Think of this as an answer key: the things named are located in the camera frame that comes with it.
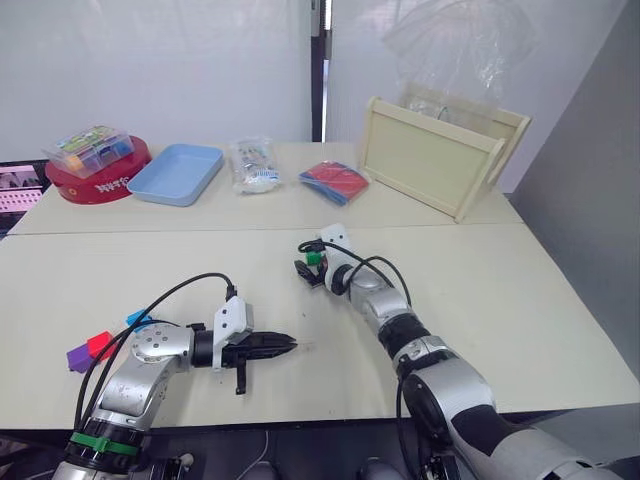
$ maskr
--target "white table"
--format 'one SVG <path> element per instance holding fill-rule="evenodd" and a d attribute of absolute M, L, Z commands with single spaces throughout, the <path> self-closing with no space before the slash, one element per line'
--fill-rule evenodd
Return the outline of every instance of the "white table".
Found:
<path fill-rule="evenodd" d="M 161 148 L 151 150 L 157 154 Z M 336 222 L 350 228 L 454 225 L 448 215 L 381 183 L 371 184 L 348 207 L 339 207 L 300 184 L 298 174 L 323 160 L 355 166 L 351 144 L 280 144 L 275 151 L 285 185 L 268 195 L 234 194 L 229 165 L 188 208 L 141 202 L 133 197 L 104 205 L 74 205 L 51 188 L 11 233 L 319 229 Z M 466 224 L 518 222 L 522 219 L 497 191 L 479 202 L 465 219 Z"/>
<path fill-rule="evenodd" d="M 392 417 L 395 375 L 376 338 L 344 299 L 309 290 L 293 269 L 298 243 L 335 221 L 359 253 L 396 263 L 426 327 L 486 376 L 501 412 L 640 400 L 633 374 L 502 195 L 464 225 L 381 184 L 338 208 L 296 185 L 295 173 L 322 159 L 354 164 L 350 147 L 283 145 L 278 157 L 291 175 L 282 190 L 236 196 L 224 169 L 185 209 L 131 198 L 78 206 L 49 190 L 0 242 L 0 428 L 68 428 L 81 376 L 64 353 L 212 270 L 254 305 L 257 329 L 300 346 L 250 362 L 242 397 L 233 371 L 176 375 L 156 426 Z M 210 324 L 223 291 L 199 282 L 156 316 Z"/>

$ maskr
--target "clear plastic box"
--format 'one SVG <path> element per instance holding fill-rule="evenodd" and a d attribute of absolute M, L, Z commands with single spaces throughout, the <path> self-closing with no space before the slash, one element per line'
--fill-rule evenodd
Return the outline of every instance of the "clear plastic box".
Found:
<path fill-rule="evenodd" d="M 100 125 L 64 138 L 43 152 L 61 170 L 87 178 L 132 153 L 133 143 L 127 132 Z"/>

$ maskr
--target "red block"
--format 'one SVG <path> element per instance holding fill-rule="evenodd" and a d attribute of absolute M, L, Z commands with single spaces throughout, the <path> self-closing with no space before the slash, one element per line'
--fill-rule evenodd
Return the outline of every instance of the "red block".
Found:
<path fill-rule="evenodd" d="M 102 349 L 107 346 L 107 343 L 109 343 L 109 341 L 111 341 L 112 338 L 113 336 L 109 332 L 105 331 L 87 340 L 87 346 L 89 347 L 89 355 L 91 356 L 91 358 L 96 358 L 98 354 L 102 351 Z M 113 354 L 113 351 L 115 350 L 115 348 L 116 348 L 115 344 L 112 345 L 111 348 L 109 348 L 109 350 L 105 352 L 105 354 L 102 356 L 100 360 L 109 358 Z"/>

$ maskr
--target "white bracket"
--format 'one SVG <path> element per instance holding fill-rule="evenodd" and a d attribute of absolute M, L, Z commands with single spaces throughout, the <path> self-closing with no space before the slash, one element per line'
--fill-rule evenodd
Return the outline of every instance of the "white bracket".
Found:
<path fill-rule="evenodd" d="M 320 239 L 323 242 L 333 243 L 340 247 L 351 250 L 351 242 L 349 241 L 349 237 L 347 236 L 347 230 L 341 223 L 334 223 L 333 225 L 329 225 L 328 227 L 320 230 Z M 331 280 L 333 279 L 333 274 L 336 269 L 340 267 L 340 265 L 344 265 L 345 263 L 355 266 L 357 262 L 349 255 L 346 255 L 331 247 L 326 247 L 324 254 L 327 259 L 327 273 L 324 278 L 324 284 L 327 289 L 331 291 Z"/>
<path fill-rule="evenodd" d="M 243 299 L 232 297 L 213 318 L 213 363 L 215 372 L 222 370 L 222 349 L 229 343 L 240 343 L 253 331 L 253 310 Z"/>

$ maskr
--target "green band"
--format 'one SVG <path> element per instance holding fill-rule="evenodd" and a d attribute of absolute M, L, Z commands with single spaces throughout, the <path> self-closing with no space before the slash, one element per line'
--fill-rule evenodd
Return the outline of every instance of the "green band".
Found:
<path fill-rule="evenodd" d="M 104 453 L 111 452 L 120 455 L 129 455 L 135 457 L 138 454 L 138 448 L 126 445 L 124 443 L 113 442 L 107 437 L 92 437 L 91 435 L 85 435 L 84 433 L 73 432 L 71 435 L 71 441 L 84 445 L 85 447 L 91 447 L 96 452 Z"/>

